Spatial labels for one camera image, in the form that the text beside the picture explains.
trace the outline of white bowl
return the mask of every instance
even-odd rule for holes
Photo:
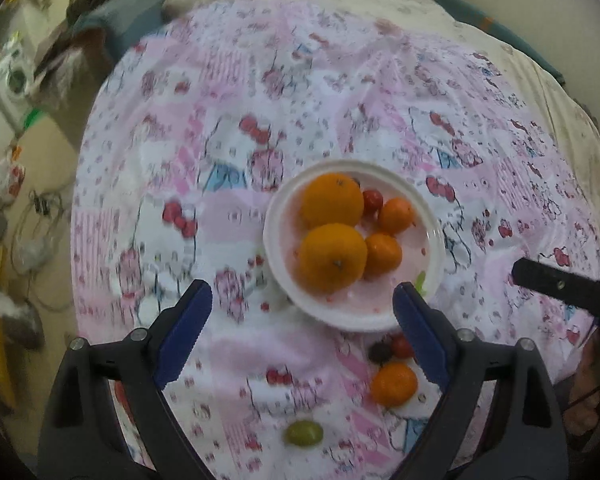
[[[325,173],[344,173],[360,182],[362,189],[379,190],[385,201],[395,196],[411,202],[418,214],[416,225],[397,235],[403,252],[394,272],[372,282],[359,280],[329,296],[304,290],[294,278],[296,249],[308,232],[298,221],[302,190]],[[356,227],[370,234],[372,222]],[[397,174],[369,162],[339,159],[319,162],[284,182],[273,196],[264,222],[264,248],[273,276],[298,308],[328,325],[346,332],[380,332],[398,326],[392,296],[401,282],[415,282],[426,273],[424,298],[431,297],[442,279],[445,247],[442,229],[427,202]]]

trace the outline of small orange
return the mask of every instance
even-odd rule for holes
[[[368,236],[366,243],[365,278],[373,279],[398,268],[402,262],[402,247],[394,237],[384,233]]]
[[[411,202],[400,197],[387,200],[378,213],[378,227],[383,233],[397,235],[409,228],[416,218]]]
[[[298,271],[307,288],[331,294],[362,277],[366,244],[362,235],[344,224],[327,224],[310,231],[298,250]]]
[[[418,389],[418,378],[406,364],[385,364],[371,381],[372,399],[386,408],[397,408],[413,397]]]
[[[309,229],[325,224],[354,226],[360,222],[365,200],[350,176],[327,173],[311,181],[302,194],[300,215]]]

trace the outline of pink tablecloth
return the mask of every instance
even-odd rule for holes
[[[554,380],[573,371],[589,331],[582,312],[512,284],[523,255],[600,278],[600,246],[570,168],[488,59],[306,1],[198,9],[130,50],[96,99],[73,278],[80,333],[93,343],[150,324],[193,278],[212,285],[213,313],[166,398],[218,478],[385,476],[435,403],[420,381],[426,402],[375,405],[365,352],[381,335],[305,317],[267,268],[272,193],[332,156],[382,164],[429,202],[447,250],[430,303],[456,326],[534,339]],[[307,417],[326,428],[322,445],[285,447],[284,427]]]

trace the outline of screw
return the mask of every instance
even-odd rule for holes
[[[529,339],[528,337],[523,337],[518,342],[520,343],[520,346],[522,346],[522,348],[528,352],[531,352],[536,347],[536,343],[534,343],[533,340]]]
[[[85,338],[77,337],[69,343],[69,348],[71,350],[79,350],[80,348],[82,348],[84,346],[85,343],[86,343]]]
[[[131,341],[142,341],[147,336],[145,328],[136,328],[131,332]]]
[[[475,339],[474,331],[469,330],[468,328],[460,328],[458,329],[456,334],[458,334],[458,339],[465,343],[468,343],[469,341],[473,341]]]

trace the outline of plate of fruit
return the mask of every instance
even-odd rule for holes
[[[440,224],[408,182],[359,160],[326,160],[286,181],[264,224],[273,276],[297,307],[347,332],[398,323],[394,288],[430,298],[442,279]]]

